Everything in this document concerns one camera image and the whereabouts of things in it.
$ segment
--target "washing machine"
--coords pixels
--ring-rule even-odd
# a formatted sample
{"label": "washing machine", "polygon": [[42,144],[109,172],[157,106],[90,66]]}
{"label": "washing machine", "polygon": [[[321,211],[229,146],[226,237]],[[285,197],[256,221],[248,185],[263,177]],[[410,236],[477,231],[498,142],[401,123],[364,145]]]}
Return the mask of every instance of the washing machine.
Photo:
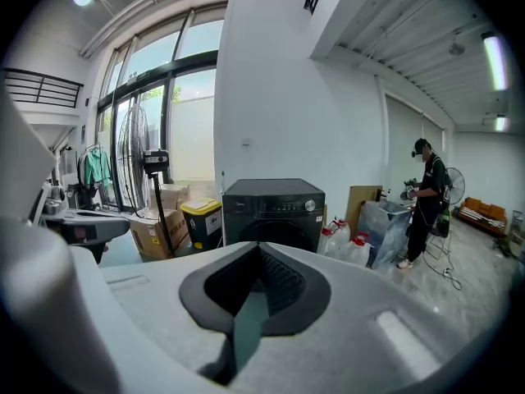
{"label": "washing machine", "polygon": [[325,194],[305,180],[238,180],[222,206],[227,245],[260,241],[317,250]]}

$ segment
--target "standing fan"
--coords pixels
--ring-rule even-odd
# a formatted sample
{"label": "standing fan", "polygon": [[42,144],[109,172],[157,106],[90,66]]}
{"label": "standing fan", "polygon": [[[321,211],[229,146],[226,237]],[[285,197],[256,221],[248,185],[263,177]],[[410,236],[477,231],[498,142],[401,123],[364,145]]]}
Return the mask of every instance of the standing fan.
{"label": "standing fan", "polygon": [[445,172],[445,200],[449,206],[457,204],[465,194],[465,178],[455,167],[447,167]]}
{"label": "standing fan", "polygon": [[146,197],[149,194],[149,180],[144,173],[143,156],[148,149],[146,112],[136,103],[122,122],[116,154],[119,182],[124,185],[122,194],[135,214],[146,207]]}
{"label": "standing fan", "polygon": [[162,233],[169,255],[174,256],[175,250],[167,229],[158,184],[158,173],[167,171],[169,168],[168,152],[149,149],[148,120],[146,112],[138,103],[131,107],[124,117],[118,138],[116,158],[119,182],[125,187],[122,192],[137,216],[139,216],[138,211],[146,207],[149,180],[153,179]]}

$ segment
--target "wall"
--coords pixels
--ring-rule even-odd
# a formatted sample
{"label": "wall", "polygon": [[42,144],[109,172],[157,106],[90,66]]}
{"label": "wall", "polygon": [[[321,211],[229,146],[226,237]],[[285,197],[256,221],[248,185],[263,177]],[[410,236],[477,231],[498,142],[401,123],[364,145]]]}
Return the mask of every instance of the wall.
{"label": "wall", "polygon": [[[350,186],[381,184],[384,129],[374,77],[336,58],[305,57],[304,0],[230,0],[215,102],[215,170],[301,177],[344,216]],[[244,147],[243,140],[251,145]]]}
{"label": "wall", "polygon": [[455,133],[454,167],[465,177],[465,197],[497,204],[510,220],[525,211],[525,143],[518,135]]}

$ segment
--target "window frame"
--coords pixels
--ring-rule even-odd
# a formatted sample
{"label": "window frame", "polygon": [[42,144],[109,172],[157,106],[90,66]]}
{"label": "window frame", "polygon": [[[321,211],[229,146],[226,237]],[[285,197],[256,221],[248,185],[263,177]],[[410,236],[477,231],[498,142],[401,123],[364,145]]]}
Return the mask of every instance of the window frame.
{"label": "window frame", "polygon": [[[161,105],[161,121],[160,121],[160,145],[163,149],[167,149],[167,118],[169,116],[168,110],[170,109],[170,98],[168,95],[171,95],[173,92],[173,84],[175,83],[175,78],[177,76],[185,76],[187,74],[195,73],[198,71],[217,69],[217,50],[207,51],[205,53],[198,53],[190,55],[188,57],[179,58],[180,49],[182,48],[182,43],[184,42],[184,37],[188,29],[192,26],[192,20],[194,16],[199,13],[206,11],[220,11],[223,10],[226,12],[227,2],[218,2],[213,3],[207,6],[190,8],[188,11],[180,13],[178,15],[172,16],[164,21],[153,25],[146,30],[141,31],[139,34],[136,34],[131,40],[124,43],[120,48],[115,49],[112,58],[107,67],[106,75],[104,76],[104,82],[102,89],[105,91],[109,86],[110,79],[112,77],[113,68],[116,65],[115,61],[119,57],[119,54],[122,51],[126,51],[124,56],[122,68],[119,73],[119,77],[116,83],[116,88],[109,94],[105,95],[99,99],[97,106],[97,120],[102,118],[103,112],[111,108],[112,109],[112,124],[110,131],[110,164],[111,164],[111,174],[113,181],[113,188],[115,191],[116,206],[120,211],[133,212],[133,209],[129,206],[125,206],[122,200],[122,193],[120,188],[120,183],[118,181],[118,170],[116,164],[116,142],[118,141],[118,130],[116,129],[116,120],[117,120],[117,108],[118,104],[135,97],[135,100],[138,100],[140,94],[147,92],[148,90],[154,89],[160,85],[164,85],[164,89],[167,89],[162,96],[162,105]],[[165,28],[171,22],[178,22],[181,18],[184,17],[180,33],[177,37],[175,48],[173,54],[171,55],[171,61],[165,63],[161,66],[154,67],[151,70],[145,71],[137,75],[136,80],[133,80],[131,83],[123,83],[125,73],[128,68],[128,64],[131,58],[131,55],[134,53],[137,44],[140,39],[145,36],[151,36],[157,30]],[[97,130],[95,131],[95,141],[98,138],[98,121],[97,121]],[[162,179],[164,182],[171,182],[170,172],[163,172]]]}

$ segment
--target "floor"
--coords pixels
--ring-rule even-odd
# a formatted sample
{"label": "floor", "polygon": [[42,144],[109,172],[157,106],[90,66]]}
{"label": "floor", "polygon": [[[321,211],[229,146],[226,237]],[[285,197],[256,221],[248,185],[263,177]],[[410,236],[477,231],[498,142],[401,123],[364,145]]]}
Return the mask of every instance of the floor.
{"label": "floor", "polygon": [[[434,273],[425,263],[426,260],[440,273],[451,268],[446,256],[440,256],[441,249],[428,243],[428,251],[439,260],[425,253],[411,269],[399,270],[394,262],[377,271],[442,314],[468,342],[491,327],[500,316],[518,261],[493,250],[494,237],[465,222],[453,220],[449,238],[450,260],[454,266],[451,276],[461,284],[460,291],[450,279]],[[436,237],[433,242],[441,247],[443,240]],[[445,248],[448,243],[449,239],[445,241]]]}

